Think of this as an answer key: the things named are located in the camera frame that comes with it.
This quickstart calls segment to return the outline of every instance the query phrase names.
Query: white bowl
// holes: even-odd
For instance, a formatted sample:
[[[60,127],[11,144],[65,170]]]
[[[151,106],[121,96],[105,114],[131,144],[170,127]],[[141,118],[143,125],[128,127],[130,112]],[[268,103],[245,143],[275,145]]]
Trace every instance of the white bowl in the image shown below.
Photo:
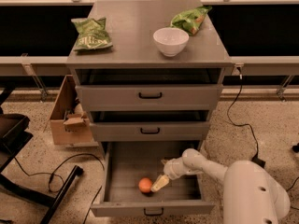
[[[186,47],[189,35],[179,29],[165,27],[153,34],[153,39],[158,50],[165,56],[175,56]]]

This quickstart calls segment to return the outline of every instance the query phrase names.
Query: drawer handle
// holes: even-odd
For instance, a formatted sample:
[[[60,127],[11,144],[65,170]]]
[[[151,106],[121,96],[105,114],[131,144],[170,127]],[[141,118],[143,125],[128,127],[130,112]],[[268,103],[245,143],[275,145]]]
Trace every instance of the drawer handle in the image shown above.
[[[153,95],[153,96],[143,95],[141,92],[138,95],[139,95],[140,99],[160,99],[160,98],[162,98],[162,93],[161,92],[159,92],[158,95]]]
[[[147,212],[147,209],[144,208],[143,209],[143,213],[145,216],[148,216],[148,217],[155,217],[155,216],[161,216],[164,214],[164,208],[161,208],[161,212],[160,213],[154,213],[154,210],[151,211],[152,213],[149,213],[149,211]]]
[[[160,128],[157,128],[157,131],[145,131],[143,128],[140,128],[142,134],[157,134],[160,132]]]

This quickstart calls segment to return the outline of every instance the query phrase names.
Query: cardboard box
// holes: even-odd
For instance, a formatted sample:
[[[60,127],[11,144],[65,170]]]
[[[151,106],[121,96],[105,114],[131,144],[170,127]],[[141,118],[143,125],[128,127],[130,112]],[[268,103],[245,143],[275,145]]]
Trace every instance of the cardboard box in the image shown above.
[[[65,76],[62,87],[50,114],[50,128],[54,145],[74,145],[93,141],[90,121],[86,114],[68,115],[67,110],[74,110],[77,94],[72,76]]]

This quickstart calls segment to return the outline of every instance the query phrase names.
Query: green chip bag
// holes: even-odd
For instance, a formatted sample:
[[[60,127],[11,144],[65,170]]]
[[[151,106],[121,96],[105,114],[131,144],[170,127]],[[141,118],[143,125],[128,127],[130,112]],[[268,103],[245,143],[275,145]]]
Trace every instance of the green chip bag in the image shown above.
[[[212,9],[212,6],[202,6],[182,11],[171,20],[170,27],[177,27],[189,35],[195,35],[210,9]]]
[[[74,50],[105,49],[112,46],[110,36],[106,29],[106,18],[95,19],[72,19],[77,31]]]

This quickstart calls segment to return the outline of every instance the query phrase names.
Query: white robotic arm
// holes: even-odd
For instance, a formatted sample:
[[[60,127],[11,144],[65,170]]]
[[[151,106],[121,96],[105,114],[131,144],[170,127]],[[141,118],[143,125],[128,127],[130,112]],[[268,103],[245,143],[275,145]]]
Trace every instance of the white robotic arm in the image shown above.
[[[158,177],[151,191],[166,186],[169,179],[200,172],[223,184],[224,224],[278,224],[290,211],[286,190],[259,165],[236,161],[225,167],[192,148],[164,165],[164,175]]]

